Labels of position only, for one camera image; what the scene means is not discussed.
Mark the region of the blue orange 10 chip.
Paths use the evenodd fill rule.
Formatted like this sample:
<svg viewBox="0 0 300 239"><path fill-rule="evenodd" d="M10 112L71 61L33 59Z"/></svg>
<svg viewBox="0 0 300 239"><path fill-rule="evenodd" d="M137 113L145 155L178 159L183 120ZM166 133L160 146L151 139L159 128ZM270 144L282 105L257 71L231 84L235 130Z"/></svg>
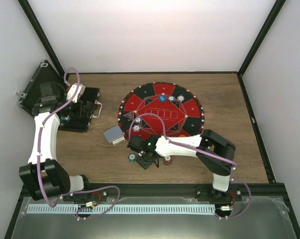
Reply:
<svg viewBox="0 0 300 239"><path fill-rule="evenodd" d="M133 126L133 131L134 132L138 132L140 129L141 129L140 126L137 125L137 124Z"/></svg>

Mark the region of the blue small blind button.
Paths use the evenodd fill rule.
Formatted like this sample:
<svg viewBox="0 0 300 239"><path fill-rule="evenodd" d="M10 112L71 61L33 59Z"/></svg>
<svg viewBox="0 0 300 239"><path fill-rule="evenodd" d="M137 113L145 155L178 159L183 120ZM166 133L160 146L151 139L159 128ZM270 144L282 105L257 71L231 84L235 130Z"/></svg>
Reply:
<svg viewBox="0 0 300 239"><path fill-rule="evenodd" d="M158 97L158 100L163 103L163 102L165 102L167 100L167 97L165 95L160 95Z"/></svg>

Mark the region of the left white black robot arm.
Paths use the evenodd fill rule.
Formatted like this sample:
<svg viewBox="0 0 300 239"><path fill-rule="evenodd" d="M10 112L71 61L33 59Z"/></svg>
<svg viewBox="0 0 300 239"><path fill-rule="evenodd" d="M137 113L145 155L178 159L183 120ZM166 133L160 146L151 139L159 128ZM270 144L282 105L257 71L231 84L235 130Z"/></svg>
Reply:
<svg viewBox="0 0 300 239"><path fill-rule="evenodd" d="M58 163L56 154L58 130L86 132L97 109L100 90L57 82L41 83L28 93L33 104L35 136L32 153L19 176L34 200L75 193L81 201L92 197L92 188L85 175L70 176Z"/></svg>

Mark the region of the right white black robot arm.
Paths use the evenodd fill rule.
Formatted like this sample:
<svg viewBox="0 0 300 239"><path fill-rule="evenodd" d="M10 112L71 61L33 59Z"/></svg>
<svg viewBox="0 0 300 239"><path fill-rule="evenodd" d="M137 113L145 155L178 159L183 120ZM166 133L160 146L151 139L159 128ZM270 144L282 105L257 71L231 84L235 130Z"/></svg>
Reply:
<svg viewBox="0 0 300 239"><path fill-rule="evenodd" d="M213 174L213 197L222 201L230 194L232 170L237 167L234 162L236 146L210 129L187 137L152 134L145 139L133 135L128 140L127 148L137 153L136 161L143 169L147 169L159 158L197 158Z"/></svg>

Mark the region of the chips inside case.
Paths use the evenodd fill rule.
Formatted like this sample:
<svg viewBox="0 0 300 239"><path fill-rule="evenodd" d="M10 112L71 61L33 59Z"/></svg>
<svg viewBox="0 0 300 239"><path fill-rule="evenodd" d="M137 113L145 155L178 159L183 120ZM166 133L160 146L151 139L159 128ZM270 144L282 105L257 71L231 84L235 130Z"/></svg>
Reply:
<svg viewBox="0 0 300 239"><path fill-rule="evenodd" d="M60 121L62 123L67 123L70 120L70 116L60 116Z"/></svg>

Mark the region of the green blue chip stack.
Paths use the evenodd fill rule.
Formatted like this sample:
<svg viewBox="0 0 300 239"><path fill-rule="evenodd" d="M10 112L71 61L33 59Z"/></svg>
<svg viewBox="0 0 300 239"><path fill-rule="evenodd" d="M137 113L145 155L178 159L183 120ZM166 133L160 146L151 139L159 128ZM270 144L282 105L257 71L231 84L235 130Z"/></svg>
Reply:
<svg viewBox="0 0 300 239"><path fill-rule="evenodd" d="M136 161L137 156L134 153L130 153L128 155L128 160L129 162L135 162Z"/></svg>

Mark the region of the blue backed card deck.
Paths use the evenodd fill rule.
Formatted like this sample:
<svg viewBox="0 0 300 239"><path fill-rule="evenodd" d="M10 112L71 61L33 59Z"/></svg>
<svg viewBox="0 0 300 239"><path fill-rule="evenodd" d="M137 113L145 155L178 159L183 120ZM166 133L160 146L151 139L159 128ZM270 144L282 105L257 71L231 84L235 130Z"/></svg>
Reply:
<svg viewBox="0 0 300 239"><path fill-rule="evenodd" d="M106 140L111 142L113 145L125 141L124 133L121 131L121 128L118 125L105 131L104 136Z"/></svg>

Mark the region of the round red black poker mat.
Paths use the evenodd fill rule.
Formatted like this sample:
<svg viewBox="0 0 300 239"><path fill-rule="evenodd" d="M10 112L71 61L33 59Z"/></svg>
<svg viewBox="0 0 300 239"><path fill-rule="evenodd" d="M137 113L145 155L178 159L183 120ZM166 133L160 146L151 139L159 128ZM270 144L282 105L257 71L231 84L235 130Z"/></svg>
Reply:
<svg viewBox="0 0 300 239"><path fill-rule="evenodd" d="M167 100L160 102L160 95ZM180 95L184 96L183 102L177 100ZM135 123L136 118L142 121ZM197 96L183 86L167 82L136 87L121 101L118 111L118 125L125 138L136 135L147 139L151 134L194 136L202 133L204 123L204 109ZM138 132L133 131L136 124L141 128Z"/></svg>

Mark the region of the black poker case lid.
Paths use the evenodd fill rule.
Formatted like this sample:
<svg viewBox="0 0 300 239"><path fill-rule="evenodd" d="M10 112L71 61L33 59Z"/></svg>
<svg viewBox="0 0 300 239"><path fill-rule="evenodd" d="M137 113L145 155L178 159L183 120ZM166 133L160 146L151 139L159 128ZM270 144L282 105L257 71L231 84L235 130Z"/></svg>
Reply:
<svg viewBox="0 0 300 239"><path fill-rule="evenodd" d="M67 85L63 82L62 78L48 60L41 61L25 90L17 91L15 94L18 97L18 105L32 117L34 105L39 103L42 98L40 88L42 84L44 86L56 87L56 91L61 98L64 98L66 94Z"/></svg>

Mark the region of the light blue slotted rail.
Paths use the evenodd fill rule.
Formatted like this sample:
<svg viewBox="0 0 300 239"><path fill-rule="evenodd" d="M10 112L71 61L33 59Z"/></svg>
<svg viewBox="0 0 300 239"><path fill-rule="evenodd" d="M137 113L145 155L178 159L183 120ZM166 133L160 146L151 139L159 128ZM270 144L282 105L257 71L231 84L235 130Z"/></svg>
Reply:
<svg viewBox="0 0 300 239"><path fill-rule="evenodd" d="M214 215L214 205L98 205L93 209L82 209L80 205L61 204L52 208L46 204L29 204L28 214L187 214L187 215Z"/></svg>

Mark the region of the black front mounting rail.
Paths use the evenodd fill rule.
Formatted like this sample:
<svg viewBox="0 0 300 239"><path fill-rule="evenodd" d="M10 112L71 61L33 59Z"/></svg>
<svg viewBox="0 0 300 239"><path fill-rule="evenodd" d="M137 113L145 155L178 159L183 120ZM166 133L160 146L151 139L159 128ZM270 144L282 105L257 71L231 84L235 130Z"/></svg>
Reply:
<svg viewBox="0 0 300 239"><path fill-rule="evenodd" d="M184 197L199 201L227 202L247 197L248 189L243 183L232 183L227 192L218 192L211 184L116 184L120 198L126 197ZM287 197L283 183L252 183L248 185L252 196Z"/></svg>

